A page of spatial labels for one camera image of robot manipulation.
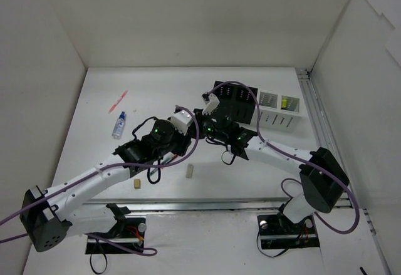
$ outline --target wooden block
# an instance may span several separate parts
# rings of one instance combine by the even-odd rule
[[[140,189],[140,179],[134,179],[133,180],[133,188],[134,189]]]
[[[194,172],[194,165],[193,164],[188,164],[187,167],[187,173],[186,173],[186,177],[187,178],[192,178],[192,173]]]

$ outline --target water bottle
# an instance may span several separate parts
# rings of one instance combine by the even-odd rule
[[[124,125],[125,125],[125,112],[122,111],[120,116],[118,117],[118,120],[115,122],[112,137],[114,137],[115,139],[120,139],[123,133]]]

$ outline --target robotic arm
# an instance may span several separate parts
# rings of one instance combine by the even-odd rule
[[[332,210],[343,193],[343,189],[336,182],[322,176],[313,167],[274,151],[260,141],[255,131],[233,122],[229,109],[220,107],[215,95],[205,94],[203,98],[206,107],[203,110],[194,110],[196,122],[199,124],[199,139],[210,138],[218,141],[235,157],[268,163],[291,174],[301,175],[303,194],[289,200],[280,208],[286,220],[297,224],[314,211],[329,213]],[[156,120],[152,131],[141,140],[135,139],[119,146],[104,161],[76,178],[45,191],[41,191],[37,186],[29,189],[25,193],[23,207],[43,199],[46,194],[53,194],[73,185],[94,172],[98,173],[21,214],[21,222],[35,249],[38,252],[47,251],[65,237],[77,234],[99,232],[107,238],[118,235],[125,228],[125,215],[130,213],[126,207],[108,204],[101,209],[93,209],[91,205],[83,204],[103,190],[147,170],[146,165],[153,165],[167,153],[185,155],[191,139],[196,136],[197,131],[191,115],[183,110],[176,111],[168,120]],[[345,185],[349,184],[344,171],[327,149],[319,148],[316,152],[309,152],[270,143],[329,170]],[[140,163],[145,166],[102,170],[106,165],[118,166],[124,163]]]

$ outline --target black wire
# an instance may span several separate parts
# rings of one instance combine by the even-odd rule
[[[146,120],[144,120],[140,125],[138,125],[135,129],[132,130],[132,136],[134,140],[137,140],[136,132],[141,129],[149,120],[158,120],[157,117],[149,117]]]
[[[209,145],[221,145],[221,146],[227,148],[227,145],[226,145],[225,143],[219,142],[219,141],[214,140],[214,139],[212,139],[212,138],[210,138],[210,137],[206,137],[206,138],[205,138],[205,141],[206,141]]]
[[[91,252],[90,257],[89,257],[89,265],[90,265],[90,268],[92,269],[92,272],[94,272],[96,275],[101,275],[101,274],[103,274],[104,272],[106,272],[107,266],[108,266],[108,261],[107,261],[106,253],[105,253],[103,247],[100,245],[98,239],[96,240],[96,247],[100,250],[101,255],[103,255],[103,257],[105,258],[105,261],[106,261],[105,269],[104,269],[102,272],[98,272],[98,271],[96,271],[95,268],[93,267],[93,264],[92,264],[93,249],[92,249],[92,252]]]
[[[259,240],[259,236],[260,236],[260,235],[261,235],[261,230],[258,230],[258,234],[257,234],[257,236],[256,236],[256,247],[258,247],[259,252],[260,252],[261,254],[263,254],[264,256],[267,256],[267,257],[270,257],[270,258],[279,257],[279,256],[283,255],[285,252],[287,252],[288,250],[291,249],[291,247],[289,247],[289,248],[286,248],[286,249],[282,250],[280,253],[278,253],[278,254],[276,254],[276,255],[270,256],[270,255],[264,253],[264,252],[261,250],[261,248],[259,247],[259,241],[258,241],[258,240]],[[301,238],[302,235],[303,235],[302,232],[301,232],[300,234],[298,234],[298,236],[294,239],[294,245],[296,245],[296,242],[299,241],[299,239]]]
[[[232,156],[232,159],[231,159],[231,161],[230,161],[230,163],[227,163],[227,162],[225,162],[224,160],[223,160],[223,155],[225,154],[225,153],[227,153],[228,152],[228,150],[225,150],[222,154],[221,154],[221,161],[223,161],[223,163],[224,164],[226,164],[226,165],[232,165],[233,163],[234,163],[234,160],[236,159],[236,155],[233,155]]]
[[[159,165],[162,164],[162,160],[159,159],[157,161],[157,164],[159,164]],[[150,169],[148,169],[148,173],[147,173],[146,177],[148,178],[148,181],[150,184],[158,184],[160,182],[160,179],[162,178],[162,169],[160,167],[157,168],[157,179],[155,181],[152,181],[152,179],[150,178]]]

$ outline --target metal knob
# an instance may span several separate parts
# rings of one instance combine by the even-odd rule
[[[311,228],[313,227],[312,221],[309,220],[309,219],[306,219],[306,220],[305,220],[305,226],[306,226],[306,228],[311,229]]]
[[[140,233],[144,233],[144,232],[146,231],[146,224],[145,224],[145,223],[140,223],[140,224],[138,225],[138,231],[139,231]]]
[[[268,228],[268,223],[267,223],[266,221],[261,221],[261,222],[259,223],[259,227],[260,227],[261,229],[265,230],[265,229]]]

